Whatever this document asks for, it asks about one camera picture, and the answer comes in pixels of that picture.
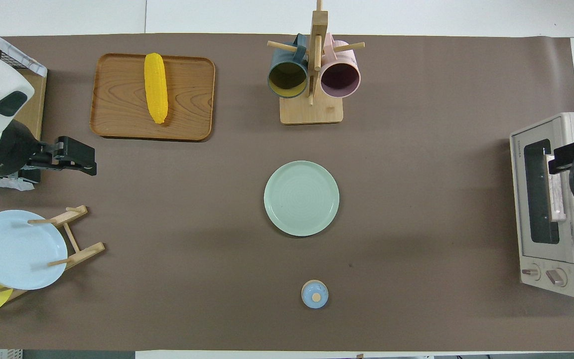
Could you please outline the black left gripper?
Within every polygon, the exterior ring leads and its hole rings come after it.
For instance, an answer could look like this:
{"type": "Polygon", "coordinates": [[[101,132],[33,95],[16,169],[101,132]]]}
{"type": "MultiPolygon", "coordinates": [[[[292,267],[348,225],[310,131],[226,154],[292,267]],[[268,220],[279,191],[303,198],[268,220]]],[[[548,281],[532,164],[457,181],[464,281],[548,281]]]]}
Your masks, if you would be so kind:
{"type": "Polygon", "coordinates": [[[73,170],[94,177],[97,175],[95,150],[67,136],[58,137],[54,144],[39,142],[38,150],[28,161],[28,170],[73,170]]]}

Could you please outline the toaster oven glass door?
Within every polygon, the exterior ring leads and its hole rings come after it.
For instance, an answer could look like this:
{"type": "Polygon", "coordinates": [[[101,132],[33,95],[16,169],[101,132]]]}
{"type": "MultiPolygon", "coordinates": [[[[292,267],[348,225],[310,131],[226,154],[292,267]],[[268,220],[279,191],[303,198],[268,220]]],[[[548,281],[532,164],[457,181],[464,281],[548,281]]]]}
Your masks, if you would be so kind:
{"type": "Polygon", "coordinates": [[[554,150],[566,143],[565,134],[564,118],[556,115],[512,133],[510,148],[520,254],[574,264],[566,182],[549,171],[554,150]]]}

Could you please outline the yellow corn cob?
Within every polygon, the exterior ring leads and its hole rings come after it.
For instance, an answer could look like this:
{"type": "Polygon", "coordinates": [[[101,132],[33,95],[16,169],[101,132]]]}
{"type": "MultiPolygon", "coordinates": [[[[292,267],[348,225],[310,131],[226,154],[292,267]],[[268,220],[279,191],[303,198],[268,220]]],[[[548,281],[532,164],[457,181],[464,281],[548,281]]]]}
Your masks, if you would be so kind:
{"type": "Polygon", "coordinates": [[[144,79],[146,106],[156,124],[164,124],[168,116],[168,88],[163,58],[158,53],[145,56],[144,79]]]}

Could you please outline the pale green plate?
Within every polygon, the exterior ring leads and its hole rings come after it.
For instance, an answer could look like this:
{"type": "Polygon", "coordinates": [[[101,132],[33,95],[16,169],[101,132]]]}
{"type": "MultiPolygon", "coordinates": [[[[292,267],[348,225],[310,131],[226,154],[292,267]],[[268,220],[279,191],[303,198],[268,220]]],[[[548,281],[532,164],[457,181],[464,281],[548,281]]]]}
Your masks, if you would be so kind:
{"type": "Polygon", "coordinates": [[[263,202],[275,227],[285,234],[303,238],[322,232],[333,222],[341,194],[326,168],[311,161],[293,161],[271,174],[263,202]]]}

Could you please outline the white checked cloth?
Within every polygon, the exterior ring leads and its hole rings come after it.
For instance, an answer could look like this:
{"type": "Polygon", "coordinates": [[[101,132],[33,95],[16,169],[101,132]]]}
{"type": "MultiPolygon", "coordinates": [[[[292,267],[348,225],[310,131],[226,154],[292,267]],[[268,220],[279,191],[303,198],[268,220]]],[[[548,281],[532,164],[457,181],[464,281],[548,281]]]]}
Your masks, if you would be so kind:
{"type": "Polygon", "coordinates": [[[46,78],[48,74],[48,69],[43,64],[1,37],[0,60],[15,69],[27,69],[44,78],[46,78]]]}

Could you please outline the wooden serving tray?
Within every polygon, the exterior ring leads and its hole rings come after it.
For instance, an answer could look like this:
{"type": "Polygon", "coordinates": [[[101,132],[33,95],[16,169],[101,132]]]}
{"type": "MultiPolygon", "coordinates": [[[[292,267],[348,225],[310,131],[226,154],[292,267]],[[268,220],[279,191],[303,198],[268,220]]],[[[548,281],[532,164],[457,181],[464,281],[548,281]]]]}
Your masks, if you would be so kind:
{"type": "Polygon", "coordinates": [[[201,142],[210,136],[216,67],[204,57],[164,55],[168,115],[153,121],[147,105],[145,55],[104,54],[98,60],[90,115],[101,137],[201,142]]]}

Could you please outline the brown table mat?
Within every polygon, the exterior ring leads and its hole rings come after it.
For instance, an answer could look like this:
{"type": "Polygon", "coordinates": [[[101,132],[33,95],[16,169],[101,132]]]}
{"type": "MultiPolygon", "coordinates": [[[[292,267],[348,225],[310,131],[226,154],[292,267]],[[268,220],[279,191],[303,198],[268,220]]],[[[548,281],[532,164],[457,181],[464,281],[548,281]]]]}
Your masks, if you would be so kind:
{"type": "Polygon", "coordinates": [[[0,211],[85,205],[106,250],[0,308],[0,348],[315,352],[574,351],[574,298],[519,281],[509,134],[574,111],[563,38],[344,36],[362,84],[335,125],[285,126],[266,85],[269,35],[123,34],[9,41],[48,70],[43,136],[96,150],[98,174],[0,188],[0,211]],[[215,63],[200,143],[105,139],[89,127],[107,53],[215,63]],[[308,237],[269,220],[264,189],[293,161],[337,182],[308,237]],[[308,280],[329,290],[301,300],[308,280]]]}

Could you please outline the dark blue mug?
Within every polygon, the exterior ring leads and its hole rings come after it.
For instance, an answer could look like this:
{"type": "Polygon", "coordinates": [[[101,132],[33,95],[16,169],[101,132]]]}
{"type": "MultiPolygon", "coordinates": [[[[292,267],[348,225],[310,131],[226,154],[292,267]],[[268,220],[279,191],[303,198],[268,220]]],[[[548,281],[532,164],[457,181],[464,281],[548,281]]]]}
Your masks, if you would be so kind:
{"type": "Polygon", "coordinates": [[[276,48],[273,52],[269,74],[269,88],[281,98],[300,96],[309,85],[309,55],[307,37],[297,34],[292,43],[285,45],[295,47],[295,51],[276,48]]]}

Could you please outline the wooden mug tree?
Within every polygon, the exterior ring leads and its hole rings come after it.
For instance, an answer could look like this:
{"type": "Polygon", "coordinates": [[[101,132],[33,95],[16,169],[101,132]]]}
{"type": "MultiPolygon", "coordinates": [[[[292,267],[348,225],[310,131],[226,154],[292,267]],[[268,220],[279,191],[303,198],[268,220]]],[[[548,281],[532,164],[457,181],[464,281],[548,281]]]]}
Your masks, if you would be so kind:
{"type": "MultiPolygon", "coordinates": [[[[316,9],[312,12],[310,34],[307,37],[307,53],[309,55],[309,85],[307,89],[295,98],[281,98],[280,121],[283,125],[312,125],[335,124],[344,118],[343,99],[326,95],[320,84],[321,57],[328,33],[328,11],[323,9],[323,0],[316,0],[316,9]]],[[[273,50],[284,48],[295,51],[295,47],[285,45],[286,42],[268,41],[267,45],[273,50]]],[[[336,47],[335,52],[353,49],[354,52],[364,48],[365,43],[348,43],[336,47]]]]}

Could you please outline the pink mug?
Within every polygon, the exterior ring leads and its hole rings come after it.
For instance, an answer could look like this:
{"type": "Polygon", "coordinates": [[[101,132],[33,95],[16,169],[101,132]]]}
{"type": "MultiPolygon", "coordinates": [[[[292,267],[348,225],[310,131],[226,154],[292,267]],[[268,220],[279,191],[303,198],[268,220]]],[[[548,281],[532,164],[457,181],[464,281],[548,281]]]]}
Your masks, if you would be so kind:
{"type": "Polygon", "coordinates": [[[361,73],[353,49],[335,52],[336,47],[347,45],[328,32],[325,35],[321,57],[320,84],[323,92],[334,98],[345,98],[357,91],[361,73]]]}

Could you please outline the blue lid with cork knob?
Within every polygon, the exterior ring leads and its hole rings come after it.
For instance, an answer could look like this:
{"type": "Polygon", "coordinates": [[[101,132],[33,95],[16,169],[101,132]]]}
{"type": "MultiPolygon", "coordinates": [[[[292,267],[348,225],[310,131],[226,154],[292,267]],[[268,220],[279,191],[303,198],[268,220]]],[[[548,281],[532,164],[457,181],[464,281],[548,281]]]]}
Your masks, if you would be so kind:
{"type": "Polygon", "coordinates": [[[301,288],[301,300],[307,308],[322,309],[329,300],[329,290],[321,280],[308,280],[301,288]]]}

